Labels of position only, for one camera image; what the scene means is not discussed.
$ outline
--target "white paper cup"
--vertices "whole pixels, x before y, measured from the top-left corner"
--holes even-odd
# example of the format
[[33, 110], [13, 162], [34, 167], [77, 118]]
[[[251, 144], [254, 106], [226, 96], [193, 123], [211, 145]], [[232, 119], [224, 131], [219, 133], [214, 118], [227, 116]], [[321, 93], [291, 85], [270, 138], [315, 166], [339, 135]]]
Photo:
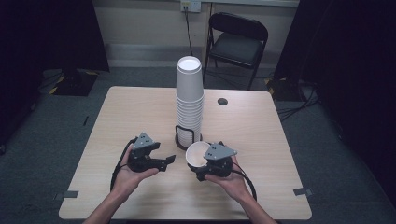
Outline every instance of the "white paper cup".
[[199, 59], [187, 56], [177, 62], [177, 97], [185, 102], [195, 102], [204, 95], [202, 66]]
[[196, 142], [191, 144], [187, 148], [186, 161], [193, 167], [202, 167], [207, 164], [207, 160], [204, 158], [205, 153], [209, 149], [210, 145], [206, 142]]

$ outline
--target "black curtain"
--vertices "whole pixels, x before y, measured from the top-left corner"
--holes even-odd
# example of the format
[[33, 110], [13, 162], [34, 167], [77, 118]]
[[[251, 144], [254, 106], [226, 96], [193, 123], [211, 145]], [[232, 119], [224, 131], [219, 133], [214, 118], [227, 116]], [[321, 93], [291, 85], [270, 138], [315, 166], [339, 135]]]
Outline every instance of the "black curtain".
[[395, 11], [396, 2], [388, 0], [301, 0], [275, 73], [276, 78], [318, 84], [318, 96], [343, 140], [366, 162], [393, 204]]
[[109, 70], [91, 0], [0, 0], [0, 46], [2, 144], [38, 96], [44, 70]]

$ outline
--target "wrist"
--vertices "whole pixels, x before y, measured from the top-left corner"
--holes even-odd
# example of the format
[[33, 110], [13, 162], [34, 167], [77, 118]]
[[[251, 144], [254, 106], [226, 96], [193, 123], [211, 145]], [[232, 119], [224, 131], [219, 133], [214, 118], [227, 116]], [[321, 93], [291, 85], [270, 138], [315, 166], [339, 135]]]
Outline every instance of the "wrist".
[[113, 190], [113, 191], [110, 191], [110, 193], [108, 194], [108, 197], [114, 203], [122, 204], [122, 203], [125, 203], [128, 200], [129, 195], [126, 195], [126, 194], [121, 193], [119, 191]]
[[241, 194], [238, 198], [235, 199], [238, 203], [240, 204], [245, 204], [245, 203], [250, 203], [252, 200], [254, 200], [253, 196], [249, 192], [244, 192]]

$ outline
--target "wooden table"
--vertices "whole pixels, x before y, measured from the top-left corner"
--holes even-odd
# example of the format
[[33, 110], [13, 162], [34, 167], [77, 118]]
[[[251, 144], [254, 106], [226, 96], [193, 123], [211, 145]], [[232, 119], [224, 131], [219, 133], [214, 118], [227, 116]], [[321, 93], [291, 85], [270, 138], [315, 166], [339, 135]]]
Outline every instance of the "wooden table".
[[[226, 98], [227, 105], [218, 99]], [[128, 141], [146, 132], [161, 147], [151, 158], [176, 154], [166, 172], [141, 182], [116, 212], [116, 219], [248, 219], [219, 186], [199, 182], [175, 143], [176, 89], [112, 87], [92, 129], [59, 215], [86, 218], [109, 193], [110, 179]], [[309, 219], [311, 210], [279, 122], [266, 91], [205, 90], [202, 135], [238, 150], [237, 159], [252, 180], [259, 204], [274, 219]]]

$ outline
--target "person's right hand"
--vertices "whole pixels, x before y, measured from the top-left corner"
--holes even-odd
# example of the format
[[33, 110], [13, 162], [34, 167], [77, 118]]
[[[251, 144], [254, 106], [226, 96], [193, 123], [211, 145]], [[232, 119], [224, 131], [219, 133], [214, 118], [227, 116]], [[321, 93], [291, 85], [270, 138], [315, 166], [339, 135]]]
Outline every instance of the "person's right hand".
[[[238, 164], [235, 156], [231, 156], [233, 163]], [[233, 165], [233, 170], [242, 172], [237, 165]], [[248, 195], [250, 195], [248, 188], [245, 184], [245, 179], [239, 174], [230, 173], [227, 177], [219, 177], [216, 175], [205, 175], [205, 179], [220, 185], [227, 194], [237, 202]]]

